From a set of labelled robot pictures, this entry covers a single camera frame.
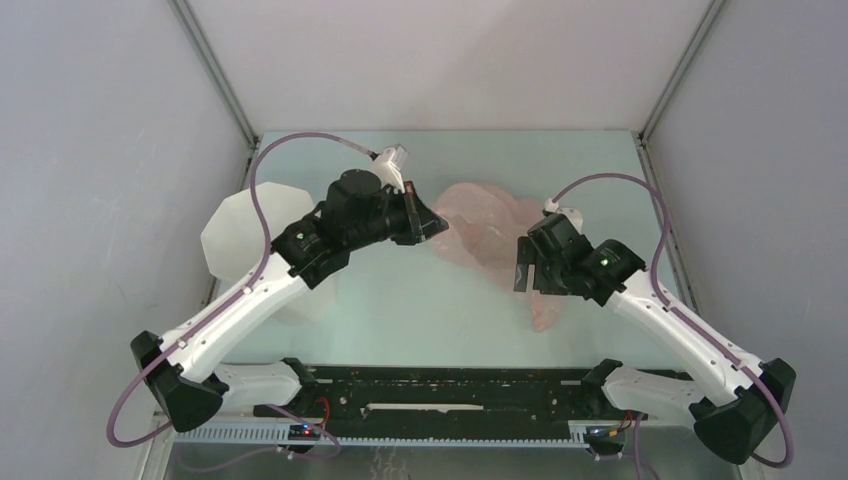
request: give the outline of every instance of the gray wall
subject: gray wall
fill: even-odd
[[[167,2],[0,3],[0,476],[129,478],[129,341],[199,308],[246,147]]]
[[[781,478],[848,468],[846,19],[843,0],[730,2],[650,139],[705,317],[798,371]]]

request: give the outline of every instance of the cable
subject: cable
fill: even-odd
[[[189,471],[189,472],[192,472],[192,473],[210,473],[210,472],[216,472],[218,470],[223,470],[227,467],[231,467],[231,466],[235,465],[236,463],[238,463],[242,460],[245,460],[247,458],[250,458],[250,457],[262,454],[262,453],[286,452],[288,454],[287,457],[289,459],[291,459],[293,457],[299,457],[299,458],[306,458],[308,460],[329,460],[329,459],[335,457],[336,455],[338,455],[342,451],[342,445],[339,443],[339,440],[336,437],[334,437],[333,435],[331,435],[329,432],[324,430],[322,426],[320,426],[318,424],[309,423],[306,420],[298,417],[297,415],[290,413],[287,410],[280,408],[276,405],[266,405],[266,406],[268,408],[270,408],[270,409],[272,409],[272,410],[274,410],[278,413],[281,413],[281,414],[285,415],[286,417],[296,421],[298,424],[308,425],[309,428],[311,428],[315,432],[321,434],[321,436],[327,437],[327,439],[329,439],[331,442],[333,442],[333,445],[336,447],[336,449],[333,451],[333,453],[326,453],[326,454],[320,454],[320,455],[309,455],[309,454],[304,454],[304,453],[292,452],[291,450],[288,450],[288,449],[283,448],[282,446],[278,445],[276,447],[257,448],[255,450],[251,450],[247,453],[243,453],[243,454],[241,454],[241,455],[239,455],[235,458],[227,460],[224,463],[214,465],[214,466],[211,466],[211,467],[192,467],[190,465],[187,465],[185,462],[183,462],[182,459],[179,459],[178,463],[179,463],[180,467],[182,469]]]
[[[595,451],[595,449],[592,448],[592,446],[590,445],[589,446],[589,453],[592,454],[592,456],[595,457],[595,461],[600,462],[600,461],[608,461],[608,460],[621,460],[623,458],[633,459],[634,463],[636,464],[636,478],[637,479],[639,479],[639,480],[642,479],[642,468],[644,467],[646,470],[651,472],[651,475],[653,475],[654,480],[662,480],[660,478],[660,475],[657,473],[657,470],[654,468],[654,466],[651,465],[650,463],[648,463],[647,461],[642,460],[642,458],[639,455],[639,424],[642,422],[642,418],[644,416],[645,416],[645,414],[642,413],[642,414],[639,414],[638,417],[636,417],[636,426],[633,427],[633,453],[632,454],[631,453],[619,453],[619,454],[613,454],[613,455],[599,455]]]
[[[327,397],[321,397],[315,400],[315,403],[319,402],[324,404],[324,419],[321,421],[321,426],[326,427],[327,422],[330,421],[330,401],[327,400]]]
[[[645,418],[644,413],[636,416],[636,426],[633,427],[633,461],[636,463],[636,480],[642,480],[642,457],[639,453],[639,427],[642,425],[642,419]]]
[[[265,247],[262,250],[262,257],[259,260],[259,265],[256,267],[253,275],[245,282],[244,286],[252,289],[253,285],[259,280],[259,277],[262,276],[262,273],[265,271],[265,266],[268,264],[268,259],[271,256],[271,232],[268,228],[268,221],[265,219],[265,214],[262,213],[262,208],[259,205],[259,197],[256,194],[256,171],[259,168],[259,165],[262,163],[262,160],[268,156],[268,153],[277,148],[278,146],[298,138],[324,138],[327,140],[332,140],[334,142],[340,143],[344,146],[350,147],[366,156],[373,157],[376,155],[372,150],[363,147],[361,145],[357,145],[353,142],[345,140],[336,135],[331,135],[329,133],[318,133],[318,132],[303,132],[303,133],[293,133],[291,135],[286,135],[285,137],[278,138],[271,142],[267,147],[265,147],[262,152],[259,153],[259,156],[256,157],[256,160],[250,166],[250,172],[248,174],[249,179],[249,188],[250,188],[250,199],[253,202],[253,209],[256,211],[257,217],[259,217],[259,224],[262,226],[262,237],[265,242]],[[151,438],[159,435],[164,432],[171,426],[171,422],[168,421],[165,424],[161,425],[157,429],[149,432],[139,438],[133,440],[120,440],[115,435],[115,424],[118,421],[118,415],[121,413],[121,410],[124,408],[124,404],[127,403],[127,399],[130,397],[130,394],[138,387],[138,385],[147,378],[147,375],[150,374],[156,367],[158,367],[162,362],[164,362],[172,353],[174,353],[179,347],[180,342],[188,341],[201,329],[206,327],[210,322],[215,320],[221,313],[226,311],[230,306],[239,301],[241,297],[244,296],[244,289],[237,290],[232,296],[227,298],[223,303],[221,303],[217,308],[209,312],[208,315],[203,317],[199,322],[197,322],[191,329],[189,329],[185,334],[183,334],[177,341],[175,341],[171,346],[166,348],[158,357],[156,357],[152,362],[150,362],[146,367],[144,367],[141,372],[127,385],[127,388],[121,393],[120,397],[118,397],[118,401],[115,402],[115,406],[112,407],[112,412],[109,414],[109,421],[106,423],[106,438],[109,440],[113,446],[118,448],[128,448],[134,447],[136,445],[140,445]]]
[[[653,199],[653,201],[657,205],[659,205],[660,210],[662,211],[662,217],[663,217],[662,218],[662,229],[661,229],[661,233],[660,233],[660,241],[657,244],[656,250],[654,251],[653,258],[651,259],[650,277],[651,277],[651,286],[654,289],[654,293],[657,295],[657,298],[660,299],[660,301],[663,303],[663,305],[665,305],[672,313],[674,313],[677,316],[677,318],[679,318],[681,321],[683,321],[683,323],[685,323],[686,326],[688,326],[692,330],[698,332],[698,334],[701,335],[701,337],[703,337],[704,340],[709,342],[710,345],[712,345],[713,347],[716,348],[716,350],[721,352],[721,354],[724,355],[725,358],[730,360],[730,362],[733,363],[735,366],[739,367],[742,364],[742,360],[739,357],[737,357],[736,355],[734,355],[733,352],[731,352],[721,342],[716,340],[715,337],[710,335],[709,332],[707,332],[700,325],[695,323],[694,320],[689,318],[689,316],[686,315],[686,313],[684,313],[683,311],[681,311],[679,308],[677,308],[675,306],[670,306],[671,300],[663,293],[662,288],[660,288],[659,273],[658,273],[657,267],[660,263],[660,258],[662,257],[662,251],[665,248],[666,241],[668,240],[668,236],[671,232],[671,216],[669,215],[669,212],[668,212],[668,206],[666,205],[665,200],[663,200],[660,192],[658,192],[656,189],[651,187],[647,182],[645,182],[641,179],[638,179],[636,177],[630,176],[630,175],[625,175],[625,174],[622,174],[622,173],[597,173],[597,174],[594,174],[594,175],[589,175],[589,176],[583,177],[583,178],[577,180],[576,182],[572,183],[571,185],[565,187],[564,189],[562,189],[561,192],[559,192],[553,198],[553,202],[554,203],[558,202],[559,199],[563,197],[563,195],[570,192],[572,189],[574,189],[578,185],[582,185],[582,184],[584,184],[588,181],[596,180],[596,179],[600,179],[600,178],[618,178],[618,179],[621,179],[621,180],[627,180],[627,181],[633,182],[637,185],[641,185],[646,190],[648,190],[648,193],[651,194],[651,198]],[[765,397],[766,401],[769,403],[769,406],[774,411],[774,414],[777,417],[777,422],[778,422],[778,424],[780,424],[780,430],[781,430],[781,432],[783,432],[783,442],[784,442],[784,445],[786,447],[786,453],[784,455],[784,458],[783,458],[783,460],[781,460],[779,462],[763,458],[760,455],[757,455],[756,453],[754,453],[751,456],[755,460],[757,460],[758,462],[762,463],[763,465],[767,465],[767,466],[772,467],[772,468],[786,468],[792,463],[792,460],[795,457],[795,442],[792,438],[792,431],[789,428],[789,422],[786,420],[786,415],[784,415],[783,409],[780,408],[780,405],[777,403],[777,399],[774,398],[774,395],[771,393],[771,391],[765,386],[765,384],[762,382],[762,380],[760,380],[759,377],[754,375],[754,372],[752,372],[750,368],[748,368],[747,366],[742,366],[742,367],[740,367],[740,370],[745,374],[745,376],[747,376],[751,380],[751,383],[753,383],[754,385],[757,386],[757,388],[760,390],[760,392]]]

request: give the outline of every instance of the metal frame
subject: metal frame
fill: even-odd
[[[724,10],[724,7],[727,5],[728,2],[729,0],[712,0],[710,2],[709,6],[707,7],[706,11],[704,12],[704,15],[702,16],[699,22],[698,27],[696,28],[691,39],[689,40],[689,43],[687,44],[683,55],[675,66],[674,72],[669,77],[668,82],[666,83],[662,91],[662,94],[657,99],[656,104],[652,108],[651,113],[645,123],[645,126],[642,128],[641,132],[634,132],[634,145],[639,154],[639,160],[640,164],[642,165],[645,178],[649,184],[657,188],[659,191],[662,191],[662,188],[657,176],[656,169],[654,168],[653,163],[651,161],[650,150],[648,148],[648,141],[656,130],[657,125],[665,114],[666,108],[673,99],[680,85],[683,83],[683,80],[685,79],[687,72],[693,64],[695,57],[701,51],[710,32],[715,27],[717,20],[719,19],[721,13]],[[245,165],[245,173],[242,178],[239,179],[239,184],[237,187],[237,190],[241,190],[245,184],[249,166],[257,153],[256,149],[259,144],[258,135],[253,129],[253,127],[250,125],[247,115],[244,112],[243,107],[239,103],[235,91],[233,90],[232,85],[230,84],[229,80],[227,79],[224,73],[223,67],[215,56],[212,47],[210,46],[209,41],[206,38],[206,35],[204,34],[199,21],[197,20],[194,10],[190,5],[190,1],[168,0],[168,3],[171,5],[175,16],[182,25],[187,39],[192,44],[192,47],[195,49],[195,52],[200,58],[204,69],[209,75],[210,81],[214,85],[218,94],[221,96],[221,100],[227,106],[227,109],[233,117],[233,120],[236,122],[236,125],[239,128],[242,136],[244,137],[245,142],[251,149]],[[657,212],[659,220],[660,211],[656,205],[655,210]],[[684,262],[680,255],[680,249],[678,246],[677,238],[673,229],[668,241],[668,252],[672,264],[675,282],[677,283],[681,300],[683,300],[693,310],[697,312],[695,293],[689,282],[689,277],[686,273]],[[212,277],[212,280],[213,281],[210,282],[207,295],[204,298],[204,304],[206,304],[214,295],[217,282],[214,281],[214,277]],[[255,428],[260,425],[262,427],[267,428],[267,426],[279,423],[278,419],[251,418],[251,413],[248,413],[246,411],[242,413],[222,412],[221,415],[216,416],[215,420],[218,422],[227,422],[229,423],[229,425],[240,425],[244,428]],[[158,427],[165,421],[167,421],[167,418],[163,414],[154,414],[151,429]],[[580,427],[583,426],[583,423],[584,422],[575,422],[572,427],[576,427],[578,430],[580,430]],[[657,421],[650,421],[646,423],[646,426],[649,427],[663,426],[663,423]],[[174,431],[171,430],[155,438],[152,442],[145,444],[142,447],[144,450],[139,458],[139,463],[134,478],[136,480],[161,480],[162,478],[164,478],[168,466],[168,460],[174,443],[189,440],[188,438],[182,437],[183,435],[178,436]],[[239,438],[228,438],[227,441],[228,443],[254,443],[247,440],[241,441]],[[740,467],[740,474],[743,479],[765,480],[768,478],[772,478],[771,475],[766,472],[762,467],[757,464],[754,464],[751,461]]]
[[[651,113],[648,115],[648,120],[645,122],[645,126],[639,133],[639,136],[643,140],[650,140],[651,135],[654,134],[657,124],[662,119],[663,114],[665,114],[665,110],[668,107],[669,102],[671,102],[671,99],[674,97],[674,94],[677,92],[680,84],[683,83],[683,79],[689,71],[689,67],[692,66],[695,57],[703,48],[707,37],[713,30],[713,27],[715,27],[720,14],[728,3],[729,0],[712,0],[709,6],[707,6],[707,10],[704,12],[704,15],[701,17],[701,21],[698,23],[698,27],[695,29],[695,33],[693,33],[692,38],[689,39],[686,49],[683,50],[683,55],[674,67],[674,72],[672,72],[671,77],[669,77],[668,82],[666,82],[665,88],[663,88],[663,91],[660,94],[660,98],[657,99],[657,103],[654,104],[654,108],[651,109]]]
[[[250,147],[254,147],[258,143],[259,137],[250,125],[247,114],[244,112],[241,103],[239,103],[233,86],[227,80],[221,62],[218,61],[215,52],[212,51],[209,40],[206,38],[206,34],[203,33],[203,29],[200,27],[200,22],[197,21],[197,16],[194,14],[191,4],[188,0],[168,0],[168,3],[174,10],[174,15],[179,20],[180,25],[182,25],[186,38],[200,58],[203,68],[209,74],[212,85],[215,86],[215,90],[221,96],[221,100],[227,106],[230,115],[232,115],[233,120],[241,131],[244,141]]]
[[[168,418],[161,413],[155,413],[150,422],[150,431],[159,428]],[[168,470],[168,460],[174,447],[176,432],[168,430],[153,440],[143,444],[144,450],[139,455],[138,466],[135,469],[135,480],[162,480]]]
[[[651,155],[648,152],[645,143],[635,132],[633,133],[633,143],[636,145],[636,152],[639,154],[639,163],[642,165],[642,172],[645,175],[645,181],[660,192],[660,195],[663,195],[663,189],[657,177],[657,171],[654,168],[654,164],[651,162]],[[660,207],[656,202],[652,203],[654,205],[654,211],[657,214],[657,222],[662,224],[662,210],[660,210]],[[671,272],[674,275],[674,283],[677,285],[677,292],[680,300],[688,305],[695,313],[700,313],[698,310],[698,301],[695,296],[695,291],[689,281],[689,274],[686,272],[685,262],[683,261],[683,257],[680,253],[677,233],[674,230],[673,223],[666,242],[666,253],[668,254],[668,259],[671,262]]]

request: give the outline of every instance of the white cable clip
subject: white cable clip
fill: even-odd
[[[558,203],[558,202],[554,202],[554,199],[553,199],[553,198],[549,198],[549,199],[545,202],[545,211],[546,211],[546,212],[551,212],[551,213],[556,213],[556,211],[557,211],[557,210],[559,210],[559,203]]]

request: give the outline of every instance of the enclosure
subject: enclosure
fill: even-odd
[[[130,340],[223,291],[201,231],[247,188],[258,153],[298,131],[378,152],[402,144],[404,178],[428,205],[469,182],[539,205],[597,173],[657,187],[673,226],[660,280],[726,337],[797,371],[796,456],[786,470],[737,467],[649,418],[643,460],[665,479],[839,478],[848,466],[831,428],[848,309],[844,2],[91,0],[0,12],[4,478],[637,478],[627,458],[595,462],[583,441],[593,424],[579,422],[554,444],[350,436],[328,462],[268,453],[203,474],[181,464],[264,447],[237,431],[275,423],[223,412],[193,436],[109,445],[109,411],[138,374]],[[257,179],[317,201],[367,162],[299,140]],[[656,247],[661,213],[637,186],[600,180],[562,204],[592,239],[647,259]],[[610,309],[569,297],[534,329],[534,308],[432,247],[385,243],[352,255],[317,321],[269,319],[227,361],[573,370],[578,384],[606,358],[683,369]],[[140,389],[117,433],[164,421]],[[758,452],[781,458],[779,428]]]

